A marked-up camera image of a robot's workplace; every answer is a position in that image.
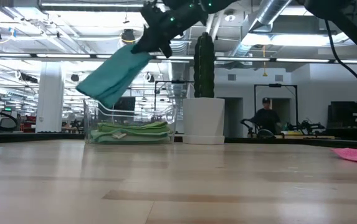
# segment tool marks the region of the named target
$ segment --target white column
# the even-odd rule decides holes
[[[40,75],[36,132],[60,132],[65,76],[60,62],[43,62]]]

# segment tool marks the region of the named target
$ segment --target black cap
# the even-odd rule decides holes
[[[271,103],[271,99],[270,98],[263,98],[263,103]]]

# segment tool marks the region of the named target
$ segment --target wall vent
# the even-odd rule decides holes
[[[228,74],[228,81],[236,81],[236,74]]]
[[[283,82],[283,75],[275,75],[276,82]]]

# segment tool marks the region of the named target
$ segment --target folded towel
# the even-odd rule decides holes
[[[109,133],[118,129],[124,129],[134,133],[169,133],[167,122],[154,122],[143,126],[125,126],[112,123],[98,123],[98,131],[101,133]]]
[[[109,133],[91,132],[94,142],[101,144],[160,144],[170,142],[169,133],[138,134],[125,129],[117,129]]]
[[[137,74],[149,63],[152,56],[142,52],[131,53],[134,45],[126,45],[76,87],[77,91],[112,108],[124,94]]]

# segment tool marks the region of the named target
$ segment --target transparent container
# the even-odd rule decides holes
[[[173,143],[177,109],[163,111],[111,110],[97,100],[84,100],[85,142],[92,144]]]

